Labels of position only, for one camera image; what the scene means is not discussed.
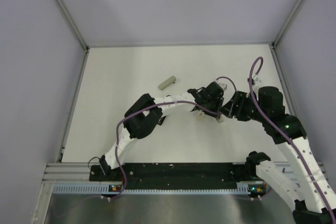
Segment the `black stapler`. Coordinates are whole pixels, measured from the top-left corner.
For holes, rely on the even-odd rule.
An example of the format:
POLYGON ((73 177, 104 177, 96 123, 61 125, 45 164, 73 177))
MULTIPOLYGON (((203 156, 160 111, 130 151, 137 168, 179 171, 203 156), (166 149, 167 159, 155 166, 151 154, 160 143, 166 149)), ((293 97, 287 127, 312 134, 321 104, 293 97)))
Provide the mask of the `black stapler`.
POLYGON ((159 119, 159 121, 157 122, 157 125, 162 125, 163 122, 165 121, 165 119, 166 119, 166 116, 161 117, 161 118, 159 119))

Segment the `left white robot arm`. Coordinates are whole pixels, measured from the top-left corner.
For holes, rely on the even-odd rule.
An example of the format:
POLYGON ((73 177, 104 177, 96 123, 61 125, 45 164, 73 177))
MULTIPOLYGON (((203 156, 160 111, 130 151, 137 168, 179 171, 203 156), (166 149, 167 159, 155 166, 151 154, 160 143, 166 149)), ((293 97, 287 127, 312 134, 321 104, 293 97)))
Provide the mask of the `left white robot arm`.
POLYGON ((188 89, 179 95, 161 98, 154 98, 148 93, 142 95, 117 124, 116 142, 99 160, 103 175, 109 176, 120 167, 135 143, 148 137, 166 116, 199 110, 219 119, 226 89, 227 85, 213 81, 207 87, 188 89))

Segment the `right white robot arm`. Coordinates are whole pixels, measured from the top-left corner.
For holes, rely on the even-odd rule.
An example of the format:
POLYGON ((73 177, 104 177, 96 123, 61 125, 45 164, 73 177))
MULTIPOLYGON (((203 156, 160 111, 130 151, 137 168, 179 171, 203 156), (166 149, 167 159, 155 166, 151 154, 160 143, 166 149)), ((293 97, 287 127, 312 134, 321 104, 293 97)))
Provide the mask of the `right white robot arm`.
POLYGON ((285 112, 283 95, 276 87, 257 93, 235 92, 220 108, 227 118, 262 124, 290 165, 297 183, 277 169, 263 152, 249 153, 245 173, 265 181, 288 205, 295 223, 335 223, 335 192, 326 180, 300 120, 285 112))

